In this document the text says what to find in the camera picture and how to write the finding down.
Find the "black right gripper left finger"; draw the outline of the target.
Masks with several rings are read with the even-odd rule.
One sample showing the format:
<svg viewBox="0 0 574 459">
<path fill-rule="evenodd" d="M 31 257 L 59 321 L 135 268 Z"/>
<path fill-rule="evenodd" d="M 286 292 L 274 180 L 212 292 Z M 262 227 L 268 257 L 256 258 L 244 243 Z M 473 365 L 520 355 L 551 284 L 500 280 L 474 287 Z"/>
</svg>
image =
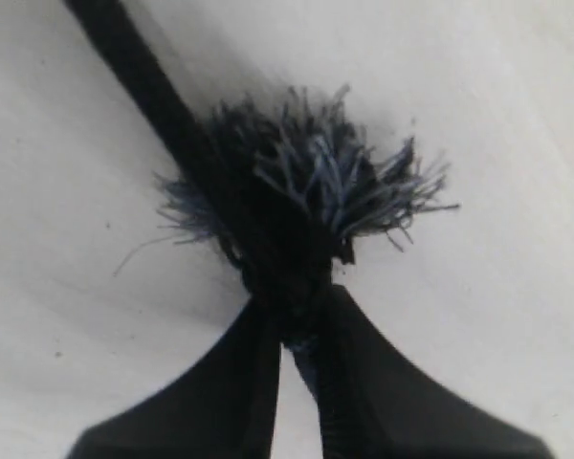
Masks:
<svg viewBox="0 0 574 459">
<path fill-rule="evenodd" d="M 71 458 L 259 458 L 272 452 L 280 341 L 249 301 L 187 372 L 139 404 L 87 428 Z"/>
</svg>

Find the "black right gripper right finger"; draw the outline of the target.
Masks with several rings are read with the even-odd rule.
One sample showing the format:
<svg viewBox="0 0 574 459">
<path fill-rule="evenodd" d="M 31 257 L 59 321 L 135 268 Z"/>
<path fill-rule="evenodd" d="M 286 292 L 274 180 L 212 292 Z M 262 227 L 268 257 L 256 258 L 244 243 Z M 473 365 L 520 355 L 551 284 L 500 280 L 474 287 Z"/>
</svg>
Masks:
<svg viewBox="0 0 574 459">
<path fill-rule="evenodd" d="M 540 438 L 456 396 L 393 347 L 343 286 L 323 294 L 318 407 L 326 458 L 549 458 Z"/>
</svg>

